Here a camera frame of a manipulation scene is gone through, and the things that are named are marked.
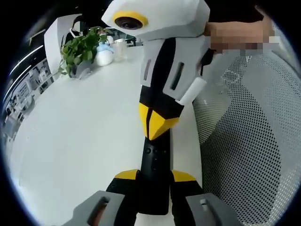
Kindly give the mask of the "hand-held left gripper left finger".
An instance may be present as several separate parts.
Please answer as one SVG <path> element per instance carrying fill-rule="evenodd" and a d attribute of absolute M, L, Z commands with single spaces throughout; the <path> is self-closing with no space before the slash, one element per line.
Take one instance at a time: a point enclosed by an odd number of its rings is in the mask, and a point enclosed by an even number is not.
<path fill-rule="evenodd" d="M 117 174 L 105 191 L 79 204 L 65 226 L 133 226 L 138 213 L 138 169 Z"/>

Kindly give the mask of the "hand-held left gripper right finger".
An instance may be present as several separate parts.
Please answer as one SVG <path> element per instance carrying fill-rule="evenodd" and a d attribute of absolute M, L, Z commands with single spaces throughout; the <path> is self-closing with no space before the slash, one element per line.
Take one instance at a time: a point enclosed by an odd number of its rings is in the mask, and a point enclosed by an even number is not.
<path fill-rule="evenodd" d="M 235 211 L 212 193 L 204 193 L 190 174 L 172 170 L 172 215 L 176 226 L 236 226 Z"/>

